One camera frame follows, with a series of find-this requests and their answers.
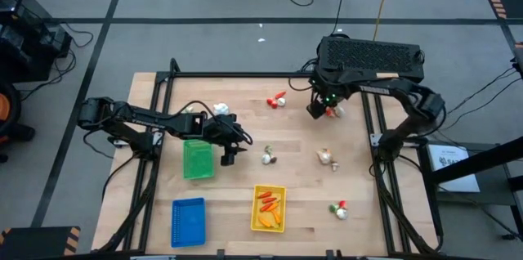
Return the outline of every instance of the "orange toy piece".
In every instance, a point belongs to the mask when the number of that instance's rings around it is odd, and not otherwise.
[[[270,197],[270,195],[272,195],[272,191],[266,191],[263,194],[259,195],[258,199],[265,199],[265,198]]]
[[[281,223],[281,218],[279,217],[278,213],[275,210],[272,210],[271,212],[272,212],[272,215],[275,216],[276,223],[280,224]]]
[[[264,205],[263,207],[260,208],[260,212],[267,211],[270,207],[272,207],[273,204],[275,204],[275,203],[268,203],[268,204]]]
[[[286,91],[278,92],[278,94],[276,94],[276,96],[275,96],[275,99],[278,100],[279,98],[283,97],[285,95],[285,93],[287,93],[287,92]]]
[[[269,208],[267,208],[267,209],[265,209],[265,210],[263,210],[263,211],[270,212],[270,211],[276,209],[276,207],[278,207],[278,202],[273,203]]]
[[[270,227],[270,223],[267,220],[265,220],[262,216],[258,216],[258,220],[261,224],[263,224],[263,226]]]

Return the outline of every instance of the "white paper sheet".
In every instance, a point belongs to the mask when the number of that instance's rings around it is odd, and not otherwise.
[[[467,150],[457,146],[429,145],[428,149],[431,157],[432,169],[434,171],[468,158]],[[449,191],[480,192],[480,187],[477,185],[475,174],[460,177],[451,182],[443,182],[440,185]]]

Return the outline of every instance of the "yellow cable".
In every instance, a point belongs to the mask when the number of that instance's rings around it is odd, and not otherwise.
[[[379,19],[382,16],[383,3],[385,3],[385,0],[382,0],[382,3],[379,5],[379,12],[378,12],[378,18],[376,19],[376,27],[374,28],[373,41],[375,41],[376,40],[376,36],[378,36]]]

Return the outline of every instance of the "green basket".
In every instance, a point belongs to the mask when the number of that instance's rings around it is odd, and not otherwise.
[[[184,141],[183,177],[185,179],[209,178],[214,176],[212,146],[205,141]]]

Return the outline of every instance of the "blue basket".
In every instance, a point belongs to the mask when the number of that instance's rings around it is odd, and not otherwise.
[[[175,199],[172,202],[171,247],[205,244],[205,200]]]

